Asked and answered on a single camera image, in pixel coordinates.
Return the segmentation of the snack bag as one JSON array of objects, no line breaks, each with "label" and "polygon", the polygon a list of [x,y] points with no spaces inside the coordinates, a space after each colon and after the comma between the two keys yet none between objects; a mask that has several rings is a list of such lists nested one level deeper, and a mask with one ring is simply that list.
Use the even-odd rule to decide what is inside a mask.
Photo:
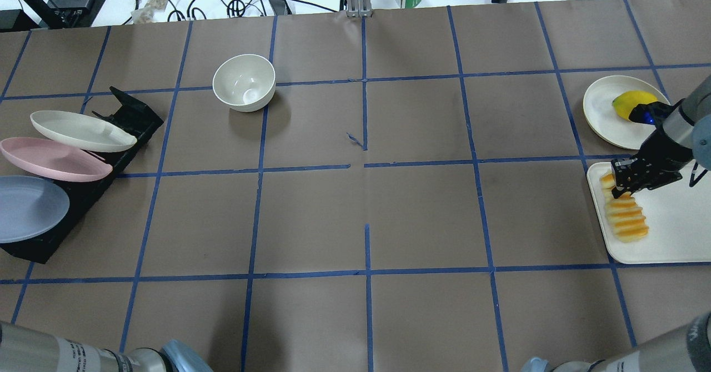
[{"label": "snack bag", "polygon": [[147,0],[145,5],[132,11],[131,18],[133,24],[147,24],[155,22],[155,13],[165,11],[168,0]]}]

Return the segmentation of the cream ceramic bowl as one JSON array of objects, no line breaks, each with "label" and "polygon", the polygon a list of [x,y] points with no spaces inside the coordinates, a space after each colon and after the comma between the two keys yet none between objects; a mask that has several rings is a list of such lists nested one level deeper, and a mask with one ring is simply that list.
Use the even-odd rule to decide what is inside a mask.
[{"label": "cream ceramic bowl", "polygon": [[265,57],[244,54],[218,67],[212,79],[217,99],[238,112],[264,108],[276,93],[276,70]]}]

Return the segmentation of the pink plate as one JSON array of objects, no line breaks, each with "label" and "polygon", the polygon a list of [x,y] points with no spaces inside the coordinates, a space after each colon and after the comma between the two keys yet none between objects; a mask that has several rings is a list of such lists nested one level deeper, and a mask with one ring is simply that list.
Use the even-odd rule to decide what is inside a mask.
[{"label": "pink plate", "polygon": [[11,164],[48,179],[86,183],[113,172],[113,167],[101,159],[50,139],[13,137],[2,140],[1,147]]}]

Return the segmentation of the black plate rack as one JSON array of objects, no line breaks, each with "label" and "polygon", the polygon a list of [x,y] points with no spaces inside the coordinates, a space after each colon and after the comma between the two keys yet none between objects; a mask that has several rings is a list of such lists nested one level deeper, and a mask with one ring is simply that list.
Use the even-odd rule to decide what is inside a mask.
[{"label": "black plate rack", "polygon": [[112,123],[137,137],[137,144],[127,151],[117,153],[85,151],[113,167],[113,172],[108,177],[95,182],[64,182],[28,172],[30,177],[50,180],[61,187],[69,196],[69,210],[61,222],[48,232],[21,242],[2,244],[2,249],[11,256],[36,263],[46,263],[58,250],[61,243],[68,238],[69,233],[104,195],[118,175],[124,172],[140,149],[152,139],[153,134],[163,125],[162,117],[145,102],[115,87],[110,87],[110,92],[120,103],[119,109],[109,116],[103,116],[98,112],[92,112],[92,115],[89,116]]}]

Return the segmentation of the yellow lemon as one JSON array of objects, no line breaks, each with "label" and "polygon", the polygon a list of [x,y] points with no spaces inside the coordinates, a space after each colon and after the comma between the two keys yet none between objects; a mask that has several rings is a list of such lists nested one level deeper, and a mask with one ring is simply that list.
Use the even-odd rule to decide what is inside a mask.
[{"label": "yellow lemon", "polygon": [[612,108],[618,117],[635,123],[651,123],[647,105],[657,102],[658,97],[647,91],[627,91],[612,100]]}]

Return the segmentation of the blue plate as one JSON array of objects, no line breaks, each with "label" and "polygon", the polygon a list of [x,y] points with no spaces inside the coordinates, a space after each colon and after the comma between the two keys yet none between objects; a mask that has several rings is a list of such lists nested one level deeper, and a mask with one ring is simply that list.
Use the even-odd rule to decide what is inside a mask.
[{"label": "blue plate", "polygon": [[1,177],[1,243],[48,232],[69,210],[69,196],[50,180],[30,175]]}]

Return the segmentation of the cream tray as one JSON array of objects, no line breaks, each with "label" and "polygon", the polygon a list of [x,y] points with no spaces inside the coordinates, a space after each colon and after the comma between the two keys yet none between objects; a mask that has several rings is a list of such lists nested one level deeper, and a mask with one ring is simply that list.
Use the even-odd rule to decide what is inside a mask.
[{"label": "cream tray", "polygon": [[587,180],[608,253],[627,265],[651,263],[698,263],[710,261],[710,181],[706,174],[689,186],[693,163],[686,165],[682,180],[655,190],[633,194],[647,217],[647,236],[629,243],[614,235],[606,216],[601,177],[610,173],[610,162],[590,165]]}]

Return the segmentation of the cream round plate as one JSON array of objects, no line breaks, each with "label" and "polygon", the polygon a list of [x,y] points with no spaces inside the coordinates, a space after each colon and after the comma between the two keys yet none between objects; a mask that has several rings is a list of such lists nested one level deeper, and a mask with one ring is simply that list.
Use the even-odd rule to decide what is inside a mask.
[{"label": "cream round plate", "polygon": [[670,104],[661,91],[642,79],[613,74],[590,84],[583,97],[583,110],[589,126],[602,139],[615,146],[637,151],[653,133],[654,125],[631,122],[620,117],[614,110],[614,99],[629,91],[645,91],[654,95],[658,101]]}]

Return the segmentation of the striped bread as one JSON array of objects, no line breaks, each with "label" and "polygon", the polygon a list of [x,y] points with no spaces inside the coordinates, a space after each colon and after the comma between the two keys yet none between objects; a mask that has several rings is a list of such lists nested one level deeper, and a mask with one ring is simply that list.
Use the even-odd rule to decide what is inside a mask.
[{"label": "striped bread", "polygon": [[614,175],[607,173],[600,178],[605,203],[606,219],[612,228],[614,237],[623,243],[632,243],[646,238],[649,233],[647,216],[637,200],[629,193],[622,193],[615,198],[612,189],[615,188]]}]

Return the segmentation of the cream plate in rack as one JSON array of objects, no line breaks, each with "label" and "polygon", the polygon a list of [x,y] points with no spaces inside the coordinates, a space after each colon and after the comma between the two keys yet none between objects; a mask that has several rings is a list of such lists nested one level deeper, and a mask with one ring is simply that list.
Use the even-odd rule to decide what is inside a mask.
[{"label": "cream plate in rack", "polygon": [[44,137],[84,151],[117,153],[138,142],[137,137],[112,123],[76,112],[39,110],[29,119]]}]

